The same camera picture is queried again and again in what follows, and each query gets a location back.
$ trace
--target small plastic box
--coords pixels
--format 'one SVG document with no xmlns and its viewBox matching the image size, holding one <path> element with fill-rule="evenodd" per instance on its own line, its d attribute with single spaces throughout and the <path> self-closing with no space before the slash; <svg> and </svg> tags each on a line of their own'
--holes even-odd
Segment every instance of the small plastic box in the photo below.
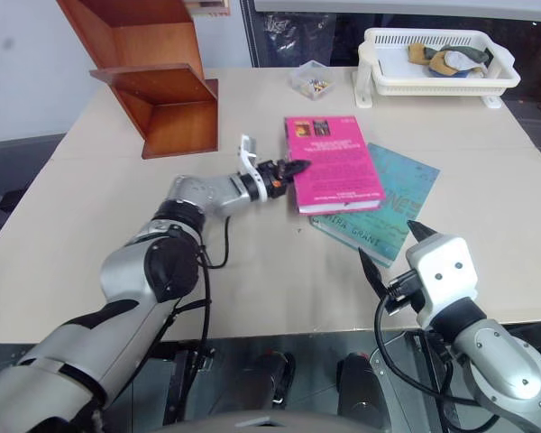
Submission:
<svg viewBox="0 0 541 433">
<path fill-rule="evenodd" d="M 300 94 L 310 99 L 318 99 L 335 86 L 331 70 L 311 60 L 290 73 L 290 85 Z"/>
</svg>

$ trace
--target teal book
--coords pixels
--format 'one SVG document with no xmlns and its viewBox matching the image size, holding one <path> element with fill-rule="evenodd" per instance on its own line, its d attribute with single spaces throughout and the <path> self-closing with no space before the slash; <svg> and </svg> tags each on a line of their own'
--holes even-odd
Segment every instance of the teal book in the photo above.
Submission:
<svg viewBox="0 0 541 433">
<path fill-rule="evenodd" d="M 408 235 L 407 221 L 417 219 L 439 170 L 376 144 L 369 144 L 386 199 L 377 210 L 312 216 L 310 223 L 352 248 L 361 247 L 389 267 Z"/>
</svg>

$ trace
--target beige tabletop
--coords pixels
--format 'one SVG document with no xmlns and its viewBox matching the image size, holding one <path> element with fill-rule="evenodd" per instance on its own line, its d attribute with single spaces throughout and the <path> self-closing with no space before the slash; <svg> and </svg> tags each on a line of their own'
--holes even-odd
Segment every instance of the beige tabletop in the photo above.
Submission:
<svg viewBox="0 0 541 433">
<path fill-rule="evenodd" d="M 102 261 L 151 218 L 171 181 L 235 171 L 241 134 L 257 139 L 261 161 L 283 157 L 289 115 L 355 115 L 367 141 L 440 169 L 419 220 L 467 240 L 489 316 L 541 320 L 541 154 L 509 110 L 478 97 L 377 96 L 361 110 L 351 71 L 335 69 L 334 92 L 310 101 L 289 88 L 289 69 L 213 69 L 219 151 L 146 161 L 142 138 L 101 87 L 0 232 L 0 343 L 36 343 L 100 309 Z M 214 262 L 222 234 L 221 221 L 207 222 Z M 407 269 L 413 243 L 385 281 Z M 226 268 L 211 273 L 211 337 L 372 329 L 377 298 L 358 254 L 298 215 L 292 192 L 234 216 L 230 245 Z M 165 339 L 196 338 L 201 323 L 202 312 L 185 313 Z M 383 323 L 416 325 L 410 311 Z"/>
</svg>

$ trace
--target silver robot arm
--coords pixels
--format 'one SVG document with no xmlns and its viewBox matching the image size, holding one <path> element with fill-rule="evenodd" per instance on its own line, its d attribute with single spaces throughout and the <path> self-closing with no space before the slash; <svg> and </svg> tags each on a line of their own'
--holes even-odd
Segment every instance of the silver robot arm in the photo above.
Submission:
<svg viewBox="0 0 541 433">
<path fill-rule="evenodd" d="M 407 250 L 411 270 L 381 285 L 362 253 L 367 279 L 393 314 L 410 305 L 424 329 L 438 332 L 463 365 L 473 398 L 526 432 L 541 433 L 541 354 L 489 319 L 473 302 L 475 272 L 467 243 L 409 222 L 418 244 Z"/>
<path fill-rule="evenodd" d="M 179 300 L 195 288 L 206 218 L 283 195 L 308 166 L 266 161 L 255 168 L 246 136 L 240 154 L 243 175 L 176 178 L 153 219 L 102 265 L 103 308 L 61 325 L 0 373 L 0 432 L 49 431 L 60 420 L 89 424 L 138 373 Z"/>
</svg>

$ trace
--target book cover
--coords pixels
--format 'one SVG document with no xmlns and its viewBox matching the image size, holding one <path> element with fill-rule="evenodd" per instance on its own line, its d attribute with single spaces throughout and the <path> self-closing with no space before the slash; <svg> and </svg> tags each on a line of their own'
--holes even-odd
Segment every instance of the book cover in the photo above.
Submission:
<svg viewBox="0 0 541 433">
<path fill-rule="evenodd" d="M 350 212 L 378 207 L 385 198 L 354 116 L 289 117 L 291 160 L 310 160 L 295 177 L 301 214 Z"/>
<path fill-rule="evenodd" d="M 417 219 L 439 170 L 375 144 L 369 144 L 387 198 L 370 212 L 312 216 L 311 224 L 336 239 L 359 246 L 389 267 L 408 235 L 407 221 Z"/>
</svg>

